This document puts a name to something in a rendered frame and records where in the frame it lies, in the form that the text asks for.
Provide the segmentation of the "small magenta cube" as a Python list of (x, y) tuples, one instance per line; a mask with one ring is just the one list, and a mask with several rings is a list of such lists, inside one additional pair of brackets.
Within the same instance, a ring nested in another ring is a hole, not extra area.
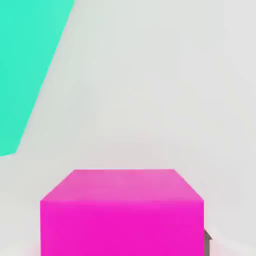
[(204, 256), (204, 200), (172, 169), (74, 170), (40, 201), (41, 256)]

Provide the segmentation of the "large turquoise box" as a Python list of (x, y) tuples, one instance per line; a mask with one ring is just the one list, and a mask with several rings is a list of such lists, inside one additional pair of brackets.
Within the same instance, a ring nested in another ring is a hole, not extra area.
[(0, 156), (17, 151), (75, 0), (0, 0)]

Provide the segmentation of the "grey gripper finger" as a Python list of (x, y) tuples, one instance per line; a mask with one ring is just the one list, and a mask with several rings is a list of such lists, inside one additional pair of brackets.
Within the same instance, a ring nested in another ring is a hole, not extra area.
[(222, 256), (222, 246), (204, 229), (204, 256)]

